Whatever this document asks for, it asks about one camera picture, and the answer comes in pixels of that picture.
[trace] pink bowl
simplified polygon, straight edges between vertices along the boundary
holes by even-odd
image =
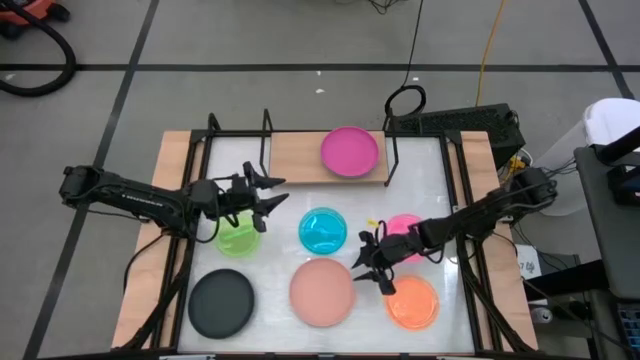
[[[409,225],[413,225],[420,221],[419,217],[412,214],[400,214],[396,215],[387,223],[387,234],[407,234],[409,232]],[[416,254],[406,258],[404,262],[408,264],[417,264],[422,261],[422,256]]]
[[[378,164],[378,143],[368,131],[355,126],[334,129],[320,147],[324,165],[344,177],[367,175]]]

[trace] orange plate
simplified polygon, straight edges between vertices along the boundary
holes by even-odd
[[[401,276],[393,281],[395,295],[385,296],[389,317],[396,325],[407,330],[422,330],[438,317],[438,294],[424,279]]]

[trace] metal frame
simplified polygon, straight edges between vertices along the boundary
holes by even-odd
[[[451,161],[449,159],[449,151],[447,146],[448,141],[451,141],[455,146],[456,156],[457,156],[457,160],[460,168],[460,175],[462,178],[462,189],[465,194],[465,200],[468,204],[473,202],[473,196],[471,194],[471,184],[469,181],[469,174],[466,169],[466,161],[464,158],[464,151],[462,149],[460,133],[455,131],[454,132],[452,131],[431,132],[431,133],[425,133],[425,134],[414,134],[414,133],[403,133],[403,132],[396,133],[394,123],[398,120],[400,120],[400,117],[387,116],[387,118],[385,118],[383,128],[382,128],[382,130],[385,131],[385,135],[390,136],[392,138],[393,148],[394,148],[394,165],[389,173],[389,178],[385,182],[385,186],[389,185],[393,177],[393,174],[395,172],[395,169],[399,164],[399,156],[398,156],[397,141],[396,141],[397,137],[437,138],[440,143],[440,149],[442,153],[442,162],[445,170],[445,181],[447,183],[447,192],[448,192],[449,201],[452,207],[452,211],[455,211],[457,209],[458,202],[456,197],[455,184],[453,182],[453,170],[451,167]],[[327,130],[284,130],[283,132],[310,132],[310,131],[327,131]],[[211,146],[212,146],[214,137],[260,137],[261,138],[260,166],[262,168],[263,173],[266,175],[267,171],[263,165],[264,143],[265,143],[264,140],[267,136],[270,137],[272,132],[273,132],[273,124],[269,116],[269,112],[266,109],[264,110],[264,114],[263,114],[263,124],[262,124],[261,131],[260,130],[259,131],[222,130],[215,116],[213,114],[210,114],[208,119],[207,129],[193,130],[191,132],[191,137],[189,140],[189,149],[187,151],[185,169],[183,172],[182,184],[186,185],[191,181],[191,174],[192,174],[193,166],[195,162],[196,148],[203,141],[204,141],[204,152],[200,162],[200,170],[198,173],[198,178],[202,179],[206,177],[207,175],[206,171],[209,163]],[[161,296],[166,293],[168,285],[171,283],[171,280],[173,279],[173,274],[175,272],[175,265],[176,265],[178,250],[179,250],[179,244],[181,240],[182,239],[178,239],[178,238],[171,239],[169,253],[167,255],[167,261],[165,264],[165,272],[163,275],[163,283],[162,283],[162,289],[160,293]],[[190,269],[191,262],[193,259],[193,253],[194,253],[193,250],[195,248],[195,241],[188,240],[188,239],[186,239],[185,241],[186,241],[186,248],[184,251],[183,262],[186,262],[187,266]],[[478,254],[477,255],[478,264],[479,264],[478,271],[480,273],[482,285],[485,288],[485,290],[487,290],[487,292],[490,294],[491,287],[488,282],[488,272],[487,272],[487,267],[486,267],[482,246],[481,245],[477,246],[475,251]],[[274,353],[264,353],[264,354],[251,354],[251,355],[249,354],[235,355],[235,354],[209,353],[209,354],[202,355],[200,357],[198,357],[198,355],[188,355],[188,356],[180,355],[177,352],[177,344],[178,344],[178,339],[180,337],[181,324],[184,316],[184,307],[185,307],[184,304],[186,302],[187,288],[188,288],[188,280],[183,284],[182,288],[176,295],[177,297],[176,316],[174,317],[173,328],[171,331],[171,338],[170,338],[170,343],[168,348],[159,347],[160,337],[161,337],[162,328],[163,328],[163,320],[164,320],[164,317],[163,317],[162,320],[158,322],[158,324],[156,325],[156,328],[152,333],[149,349],[140,349],[140,350],[117,350],[116,349],[114,351],[107,352],[107,353],[62,356],[62,357],[48,358],[48,359],[50,360],[51,359],[57,359],[57,360],[111,360],[111,359],[126,359],[126,360],[158,359],[160,360],[162,359],[164,360],[167,358],[171,358],[172,356],[181,357],[181,358],[184,358],[185,360],[187,358],[193,358],[194,360],[200,360],[200,359],[202,360],[216,359],[217,360],[217,359],[223,359],[223,358],[229,358],[229,359],[238,359],[238,358],[243,358],[243,359],[276,359],[276,358],[278,359],[280,358],[320,359],[324,357],[330,358],[330,359],[361,359],[362,358],[361,356],[357,356],[357,355],[354,356],[354,355],[338,355],[338,354],[335,354],[335,355],[334,354],[309,354],[309,355],[278,354],[276,355]],[[471,334],[472,334],[475,354],[470,356],[461,356],[461,357],[475,358],[477,356],[483,356],[483,357],[490,357],[492,359],[497,359],[497,360],[499,359],[508,360],[508,359],[516,359],[516,358],[525,359],[525,360],[527,359],[530,359],[530,360],[574,359],[569,357],[548,356],[548,355],[538,354],[538,353],[514,354],[514,353],[502,352],[502,347],[500,342],[501,336],[499,335],[499,333],[494,334],[494,331],[497,332],[497,329],[495,328],[495,324],[493,324],[491,319],[488,319],[490,324],[490,329],[491,329],[491,336],[492,336],[492,339],[497,339],[498,342],[500,342],[500,347],[498,351],[483,349],[475,297],[471,289],[466,284],[464,284],[464,291],[465,291],[465,298],[467,301],[467,309],[469,311],[469,323],[471,327]],[[410,358],[410,359],[434,359],[435,360],[439,358],[439,356],[438,357],[437,356],[414,356],[414,355],[409,356],[409,354],[401,353],[399,355],[376,356],[376,358],[380,358],[380,359],[409,359]]]

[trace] wooden board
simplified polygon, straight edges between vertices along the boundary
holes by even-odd
[[[378,143],[378,165],[366,176],[349,179],[332,173],[322,163],[320,145],[328,132],[276,132],[271,134],[269,176],[287,184],[384,183],[389,177],[384,131],[369,131]]]
[[[180,187],[184,161],[188,149],[189,134],[187,131],[165,132],[160,153],[158,154],[152,182],[153,185],[172,189]],[[463,132],[462,140],[473,196],[475,199],[480,199],[484,197],[488,191],[499,185],[489,140],[486,133],[479,132]],[[453,150],[453,147],[450,147],[449,150],[456,194],[459,200],[461,200],[459,203],[464,204],[461,188],[462,182],[455,158],[455,150]],[[510,231],[506,226],[499,225],[496,232],[511,238]],[[157,236],[158,233],[158,229],[154,225],[143,225],[138,236],[136,249],[140,249],[146,245]],[[156,305],[168,252],[168,244],[168,241],[161,242],[157,246],[149,249],[146,255],[141,256],[132,267],[129,276],[129,286],[122,300],[120,316],[114,334],[114,347],[120,346],[128,341]],[[509,321],[522,339],[530,346],[537,348],[537,341],[529,316],[524,288],[520,279],[517,258],[512,246],[506,243],[504,239],[492,236],[485,241],[484,250],[491,288],[498,309],[500,309],[507,321]],[[482,305],[479,303],[478,308],[482,309]],[[172,317],[174,311],[173,308],[170,309],[167,317]],[[487,344],[485,348],[490,349],[491,340],[486,322],[486,313],[483,310],[479,312],[482,342],[483,344]],[[165,318],[165,324],[170,324],[170,322],[167,322],[167,318]],[[166,339],[170,332],[171,326],[165,326],[162,334],[162,345],[166,346],[168,344]]]

